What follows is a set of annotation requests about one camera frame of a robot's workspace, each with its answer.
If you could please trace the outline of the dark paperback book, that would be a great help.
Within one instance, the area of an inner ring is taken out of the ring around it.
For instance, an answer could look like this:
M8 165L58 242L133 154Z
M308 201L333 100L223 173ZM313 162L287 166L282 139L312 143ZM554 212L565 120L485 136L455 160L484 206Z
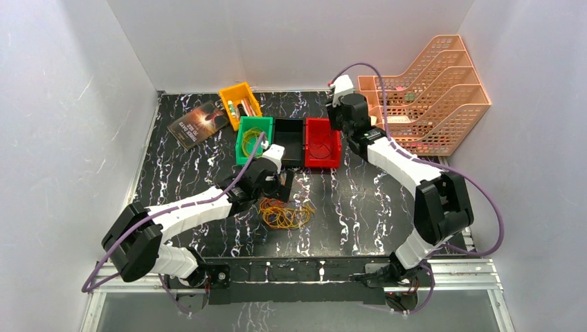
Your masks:
M190 150L229 123L226 112L207 101L168 125L168 131L185 150Z

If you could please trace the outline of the yellow plastic bin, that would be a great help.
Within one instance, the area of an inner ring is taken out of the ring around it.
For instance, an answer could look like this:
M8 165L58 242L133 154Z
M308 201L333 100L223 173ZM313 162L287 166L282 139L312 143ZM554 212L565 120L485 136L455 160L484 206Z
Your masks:
M260 104L247 82L221 89L218 94L234 131L239 130L242 118L262 116Z

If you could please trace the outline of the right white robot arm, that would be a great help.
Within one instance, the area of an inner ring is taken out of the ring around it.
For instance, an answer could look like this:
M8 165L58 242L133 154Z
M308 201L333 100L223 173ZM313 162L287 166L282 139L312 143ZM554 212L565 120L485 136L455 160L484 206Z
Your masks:
M374 279L408 286L422 270L420 264L454 235L473 223L464 178L408 153L373 126L366 98L358 93L333 97L326 104L330 126L340 131L348 147L366 162L392 176L413 196L413 229L374 273L352 276L368 284Z

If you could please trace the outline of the black plastic bin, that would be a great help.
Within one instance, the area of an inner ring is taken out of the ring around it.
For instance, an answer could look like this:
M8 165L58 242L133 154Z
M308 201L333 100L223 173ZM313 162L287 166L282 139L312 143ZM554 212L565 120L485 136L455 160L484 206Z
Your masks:
M284 147L283 167L303 167L305 161L305 120L274 118L273 144Z

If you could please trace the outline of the peach plastic file rack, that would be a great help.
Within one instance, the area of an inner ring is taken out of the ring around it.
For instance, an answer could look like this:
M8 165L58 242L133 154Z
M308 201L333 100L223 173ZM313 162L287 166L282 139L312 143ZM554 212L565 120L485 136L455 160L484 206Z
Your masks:
M491 101L460 35L438 35L401 74L360 75L372 124L418 156L451 156Z

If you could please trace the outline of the red plastic bin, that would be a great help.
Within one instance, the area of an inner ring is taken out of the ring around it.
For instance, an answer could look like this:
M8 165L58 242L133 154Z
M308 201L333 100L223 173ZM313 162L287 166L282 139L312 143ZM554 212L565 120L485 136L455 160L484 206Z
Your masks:
M340 131L330 128L328 118L305 119L305 167L337 169L341 153Z

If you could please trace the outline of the green plastic bin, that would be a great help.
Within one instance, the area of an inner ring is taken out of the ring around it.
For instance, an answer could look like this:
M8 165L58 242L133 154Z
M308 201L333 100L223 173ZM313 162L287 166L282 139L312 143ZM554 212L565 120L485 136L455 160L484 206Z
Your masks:
M272 117L243 117L235 143L235 163L244 165L251 155L257 140L262 132L264 140L269 145L273 143L274 119Z

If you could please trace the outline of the markers in yellow bin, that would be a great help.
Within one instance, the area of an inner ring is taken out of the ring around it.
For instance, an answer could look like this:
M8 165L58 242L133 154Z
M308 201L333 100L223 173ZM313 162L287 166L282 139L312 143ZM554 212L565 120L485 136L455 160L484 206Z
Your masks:
M229 100L228 105L233 117L238 120L241 117L255 116L253 107L250 105L249 101L246 98L236 101Z

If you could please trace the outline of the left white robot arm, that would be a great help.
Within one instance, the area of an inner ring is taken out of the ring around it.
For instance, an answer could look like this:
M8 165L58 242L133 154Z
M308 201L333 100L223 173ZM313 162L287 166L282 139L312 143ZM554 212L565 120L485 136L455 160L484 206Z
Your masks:
M131 203L102 238L102 248L124 282L156 273L176 277L191 288L205 282L225 287L228 266L210 264L195 249L166 242L205 223L245 212L261 198L287 202L294 174L261 157L206 191L175 203L155 207ZM219 274L226 279L219 280Z

